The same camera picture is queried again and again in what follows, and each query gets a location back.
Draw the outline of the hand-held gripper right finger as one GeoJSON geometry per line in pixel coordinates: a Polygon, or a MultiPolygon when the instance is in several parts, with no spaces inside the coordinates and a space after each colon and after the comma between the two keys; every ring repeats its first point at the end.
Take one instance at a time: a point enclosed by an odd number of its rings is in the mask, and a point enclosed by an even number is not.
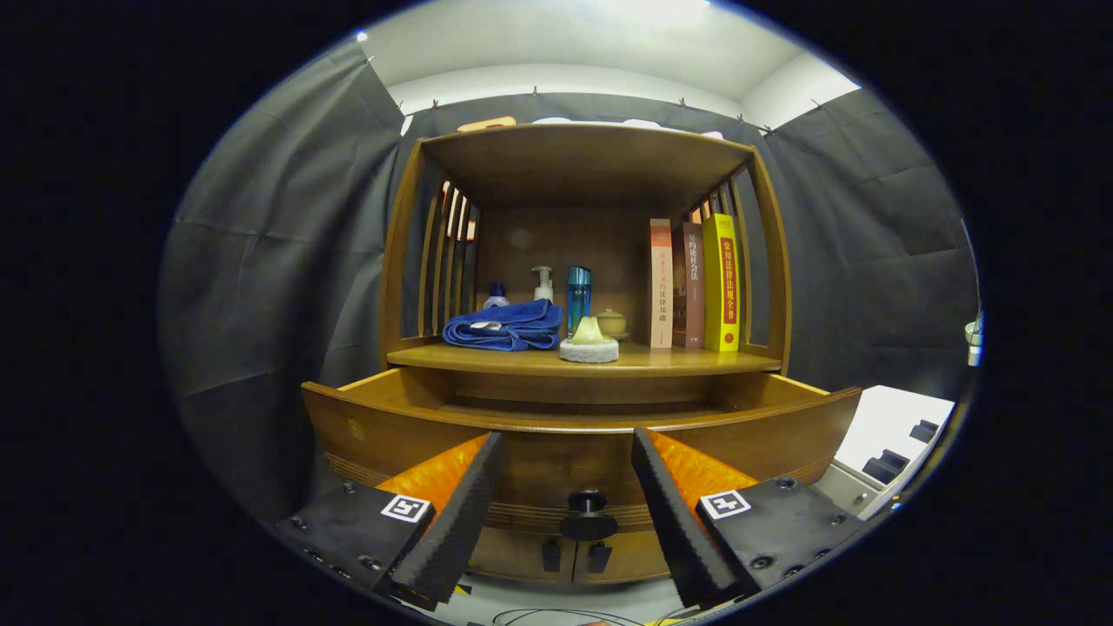
{"type": "Polygon", "coordinates": [[[684,607],[712,609],[775,588],[865,528],[792,476],[758,481],[644,428],[633,432],[632,466],[684,607]]]}

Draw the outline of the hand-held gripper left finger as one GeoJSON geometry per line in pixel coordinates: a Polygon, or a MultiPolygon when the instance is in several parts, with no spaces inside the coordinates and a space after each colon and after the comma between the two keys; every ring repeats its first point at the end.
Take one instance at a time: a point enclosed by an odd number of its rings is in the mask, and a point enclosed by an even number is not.
{"type": "Polygon", "coordinates": [[[273,528],[362,593],[433,610],[467,570],[504,469],[503,437],[487,432],[385,483],[343,483],[273,528]]]}

